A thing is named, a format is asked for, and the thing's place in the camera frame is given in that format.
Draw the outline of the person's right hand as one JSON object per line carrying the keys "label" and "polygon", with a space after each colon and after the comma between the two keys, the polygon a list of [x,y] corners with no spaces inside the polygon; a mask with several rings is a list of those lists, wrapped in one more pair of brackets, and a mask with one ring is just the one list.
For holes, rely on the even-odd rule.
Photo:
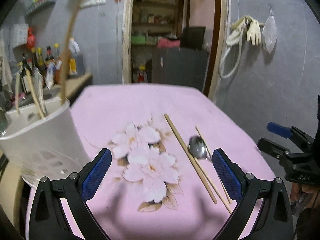
{"label": "person's right hand", "polygon": [[319,188],[312,185],[300,185],[297,183],[291,183],[291,202],[297,201],[302,193],[312,194],[310,202],[308,202],[308,204],[306,204],[305,206],[306,208],[317,208],[319,206]]}

